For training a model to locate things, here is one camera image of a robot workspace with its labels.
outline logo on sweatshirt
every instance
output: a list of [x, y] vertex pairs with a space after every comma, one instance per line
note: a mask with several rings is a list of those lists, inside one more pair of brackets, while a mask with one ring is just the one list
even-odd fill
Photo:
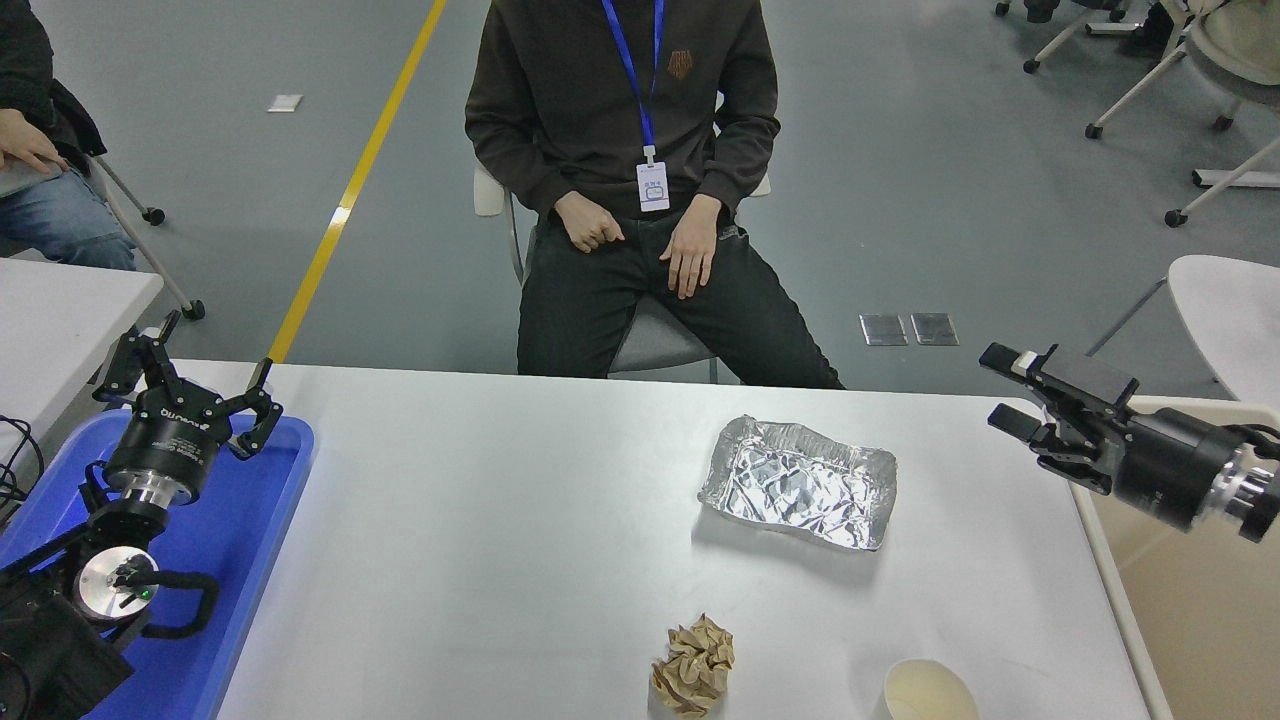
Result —
[[676, 79], [685, 79], [689, 70], [694, 69], [694, 54], [689, 50], [672, 50], [671, 60], [667, 63], [667, 72]]

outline blue lanyard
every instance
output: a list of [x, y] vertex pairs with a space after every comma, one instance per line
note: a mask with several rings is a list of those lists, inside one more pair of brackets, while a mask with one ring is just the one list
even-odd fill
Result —
[[[613, 31], [613, 42], [618, 46], [618, 55], [622, 56], [622, 65], [627, 70], [627, 79], [631, 81], [631, 91], [635, 92], [636, 102], [640, 104], [640, 131], [644, 133], [645, 156], [653, 164], [657, 152], [653, 138], [653, 115], [640, 95], [640, 81], [636, 78], [636, 67], [631, 59], [631, 49], [627, 47], [627, 38], [622, 35], [622, 23], [618, 22], [618, 13], [613, 9], [613, 0], [600, 0], [604, 5], [604, 14], [609, 17], [609, 29]], [[649, 105], [653, 105], [653, 92], [658, 87], [658, 58], [662, 50], [662, 19], [666, 14], [667, 3], [654, 0], [653, 4], [653, 83], [649, 86]]]

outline aluminum foil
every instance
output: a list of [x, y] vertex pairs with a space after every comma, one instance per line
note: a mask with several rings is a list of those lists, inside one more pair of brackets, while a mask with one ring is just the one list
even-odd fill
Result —
[[721, 430], [698, 500], [772, 530], [878, 550], [897, 496], [896, 477], [891, 452], [742, 415]]

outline white paper cup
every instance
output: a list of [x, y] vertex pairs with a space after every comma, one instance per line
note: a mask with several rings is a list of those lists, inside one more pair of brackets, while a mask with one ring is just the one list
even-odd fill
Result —
[[964, 680], [936, 660], [904, 660], [891, 667], [872, 719], [979, 720]]

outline robotic arm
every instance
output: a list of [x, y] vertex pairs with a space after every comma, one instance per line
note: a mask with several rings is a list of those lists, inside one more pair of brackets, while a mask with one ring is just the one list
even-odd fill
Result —
[[1134, 413], [1137, 379], [1056, 345], [1036, 355], [992, 343], [978, 363], [1024, 384], [1055, 420], [1042, 424], [1004, 404], [987, 418], [1042, 468], [1183, 532], [1221, 514], [1239, 524], [1240, 537], [1262, 542], [1280, 514], [1280, 483], [1244, 455], [1252, 446], [1260, 459], [1280, 459], [1275, 429], [1211, 425], [1169, 407]]
[[[200, 500], [221, 446], [252, 457], [283, 407], [264, 388], [270, 360], [230, 398], [178, 377], [164, 350], [177, 323], [174, 311], [157, 338], [120, 337], [93, 391], [132, 405], [133, 416], [110, 459], [84, 469], [88, 519], [0, 569], [0, 720], [81, 717], [133, 674], [120, 655], [133, 639], [189, 637], [212, 615], [218, 582], [161, 570], [148, 546], [170, 506]], [[142, 377], [147, 387], [132, 397]], [[242, 410], [257, 420], [232, 437], [230, 416]], [[150, 623], [160, 588], [200, 591], [196, 616], [182, 626]]]

